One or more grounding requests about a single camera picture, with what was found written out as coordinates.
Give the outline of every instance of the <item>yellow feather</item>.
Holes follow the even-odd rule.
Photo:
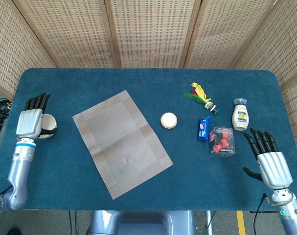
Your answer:
[[[205,94],[201,85],[197,84],[196,82],[193,82],[192,87],[196,91],[196,94],[199,96],[199,98],[202,99],[205,103],[208,103],[209,101],[211,101],[211,98],[206,99],[207,95]]]

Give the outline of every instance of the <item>beige placemat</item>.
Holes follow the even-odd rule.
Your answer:
[[[173,164],[127,91],[73,120],[113,199]]]

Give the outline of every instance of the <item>bottle cap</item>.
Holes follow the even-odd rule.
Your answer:
[[[164,128],[172,129],[177,125],[177,117],[173,113],[164,113],[161,118],[160,122]]]
[[[238,105],[238,104],[246,105],[247,100],[244,98],[236,98],[236,99],[234,99],[233,102],[234,102],[234,105]]]

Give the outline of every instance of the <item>metal stand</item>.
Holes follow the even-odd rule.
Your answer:
[[[195,235],[193,211],[93,211],[89,234],[117,235],[123,223],[162,224],[163,235]],[[133,234],[131,230],[125,232],[130,234]]]
[[[207,234],[212,235],[212,223],[209,224],[211,221],[211,211],[206,211],[206,215],[207,215],[207,226],[209,225]]]

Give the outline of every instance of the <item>green feather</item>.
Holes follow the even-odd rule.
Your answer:
[[[193,100],[195,100],[195,101],[198,102],[198,103],[205,104],[204,101],[203,101],[202,99],[200,99],[197,95],[195,95],[195,94],[193,94],[193,93],[183,92],[183,95],[184,95],[186,98],[193,99]]]

